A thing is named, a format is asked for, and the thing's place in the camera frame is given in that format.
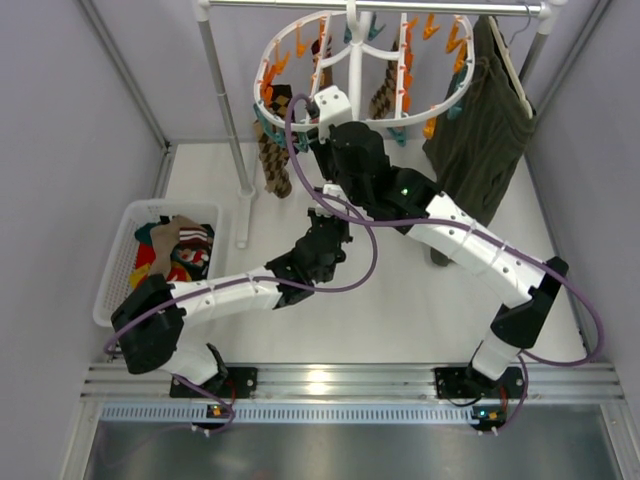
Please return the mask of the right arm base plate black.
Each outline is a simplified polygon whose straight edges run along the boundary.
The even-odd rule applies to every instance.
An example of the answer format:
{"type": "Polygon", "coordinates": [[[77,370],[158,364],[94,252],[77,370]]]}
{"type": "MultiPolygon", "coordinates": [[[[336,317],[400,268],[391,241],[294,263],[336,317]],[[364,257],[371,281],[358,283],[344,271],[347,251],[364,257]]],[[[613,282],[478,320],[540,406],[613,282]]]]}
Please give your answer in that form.
{"type": "Polygon", "coordinates": [[[520,367],[508,367],[498,380],[491,380],[470,366],[445,366],[434,369],[439,399],[515,399],[524,389],[520,367]]]}

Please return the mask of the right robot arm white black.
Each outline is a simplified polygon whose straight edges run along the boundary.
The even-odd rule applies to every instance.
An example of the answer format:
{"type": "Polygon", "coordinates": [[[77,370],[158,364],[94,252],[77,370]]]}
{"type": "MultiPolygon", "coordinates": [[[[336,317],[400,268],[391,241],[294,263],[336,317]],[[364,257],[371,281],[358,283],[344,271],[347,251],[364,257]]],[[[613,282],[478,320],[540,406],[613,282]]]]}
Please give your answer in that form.
{"type": "Polygon", "coordinates": [[[501,306],[466,371],[472,389],[495,386],[516,356],[537,342],[567,263],[559,257],[527,262],[510,252],[425,175],[392,165],[382,136],[361,122],[314,128],[309,146],[329,183],[324,193],[444,254],[498,295],[501,306]]]}

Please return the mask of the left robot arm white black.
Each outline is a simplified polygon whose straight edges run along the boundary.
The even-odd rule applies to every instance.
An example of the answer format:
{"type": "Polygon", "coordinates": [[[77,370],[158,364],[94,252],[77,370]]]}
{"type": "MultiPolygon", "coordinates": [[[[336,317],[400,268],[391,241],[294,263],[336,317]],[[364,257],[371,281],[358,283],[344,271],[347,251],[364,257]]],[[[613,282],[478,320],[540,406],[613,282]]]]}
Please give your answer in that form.
{"type": "Polygon", "coordinates": [[[183,385],[217,392],[229,376],[219,350],[194,329],[250,310],[276,310],[310,297],[334,277],[351,242],[347,221],[308,211],[310,226],[294,247],[244,274],[169,282],[154,274],[112,314],[111,322],[132,375],[163,371],[183,385]]]}

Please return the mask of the tan sock maroon white stripes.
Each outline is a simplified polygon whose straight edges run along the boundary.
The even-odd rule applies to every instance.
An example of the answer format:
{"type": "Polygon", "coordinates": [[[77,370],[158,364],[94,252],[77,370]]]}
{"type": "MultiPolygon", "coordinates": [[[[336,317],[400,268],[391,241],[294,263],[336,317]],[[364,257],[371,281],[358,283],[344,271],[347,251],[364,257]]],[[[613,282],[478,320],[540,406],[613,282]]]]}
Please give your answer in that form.
{"type": "Polygon", "coordinates": [[[209,265],[214,235],[188,217],[176,215],[167,224],[152,228],[150,236],[155,254],[150,275],[161,274],[167,278],[172,261],[198,269],[209,265]]]}

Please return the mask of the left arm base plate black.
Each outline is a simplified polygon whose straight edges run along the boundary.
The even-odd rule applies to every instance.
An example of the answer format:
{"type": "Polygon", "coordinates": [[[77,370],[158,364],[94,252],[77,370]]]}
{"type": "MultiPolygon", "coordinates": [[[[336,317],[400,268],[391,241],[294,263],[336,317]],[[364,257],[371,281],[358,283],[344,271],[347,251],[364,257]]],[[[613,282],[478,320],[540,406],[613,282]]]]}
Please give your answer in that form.
{"type": "MultiPolygon", "coordinates": [[[[216,376],[199,385],[199,388],[223,400],[250,398],[258,385],[258,369],[255,367],[228,367],[227,370],[228,374],[224,379],[216,376]]],[[[205,398],[205,395],[176,380],[171,382],[169,396],[178,399],[205,398]]]]}

